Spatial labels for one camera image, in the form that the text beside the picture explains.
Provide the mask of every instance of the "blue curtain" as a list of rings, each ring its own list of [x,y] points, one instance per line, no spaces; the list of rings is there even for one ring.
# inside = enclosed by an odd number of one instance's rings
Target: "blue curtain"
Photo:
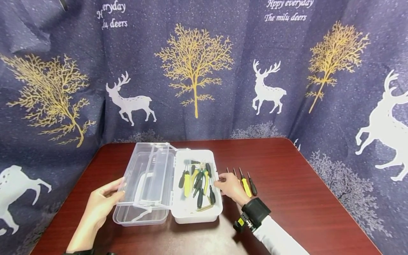
[[[408,254],[407,10],[3,1],[0,254],[29,254],[103,144],[274,136],[384,254]]]

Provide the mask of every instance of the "right hand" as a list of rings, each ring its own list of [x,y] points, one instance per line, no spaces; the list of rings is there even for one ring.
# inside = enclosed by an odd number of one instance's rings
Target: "right hand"
[[[219,178],[219,181],[214,182],[214,186],[219,188],[224,195],[230,197],[241,207],[251,200],[233,173],[222,173],[219,175]]]

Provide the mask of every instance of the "red wooden tabletop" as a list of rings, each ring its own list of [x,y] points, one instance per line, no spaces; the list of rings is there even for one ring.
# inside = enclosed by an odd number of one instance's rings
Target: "red wooden tabletop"
[[[311,255],[380,254],[300,152],[286,138],[172,142],[176,148],[213,151],[218,172],[249,171],[272,218]],[[62,254],[75,232],[91,191],[123,176],[134,144],[103,146],[45,231],[32,255]],[[96,254],[269,254],[246,229],[236,234],[237,205],[225,197],[212,223],[177,224],[169,214],[156,226],[122,227],[108,216]]]

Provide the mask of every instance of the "wearable device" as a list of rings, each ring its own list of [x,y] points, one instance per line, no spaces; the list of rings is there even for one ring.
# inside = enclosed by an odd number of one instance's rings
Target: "wearable device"
[[[64,253],[63,255],[93,255],[95,252],[94,249],[87,251],[77,251],[75,253]],[[106,255],[116,255],[116,253],[108,252]]]
[[[262,225],[262,221],[270,214],[269,208],[257,197],[242,207],[242,214],[234,222],[234,229],[238,233],[244,231],[245,225],[254,232]]]

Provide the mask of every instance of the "toolbox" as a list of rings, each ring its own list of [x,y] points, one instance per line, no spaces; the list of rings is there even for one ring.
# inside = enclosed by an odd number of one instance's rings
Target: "toolbox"
[[[222,212],[221,192],[213,186],[214,205],[197,212],[197,196],[184,196],[179,179],[191,170],[191,160],[209,163],[211,182],[218,180],[210,150],[177,149],[169,143],[137,143],[119,191],[125,197],[116,204],[113,221],[122,226],[162,224],[169,211],[179,224],[213,222]],[[203,196],[203,207],[210,204]]]

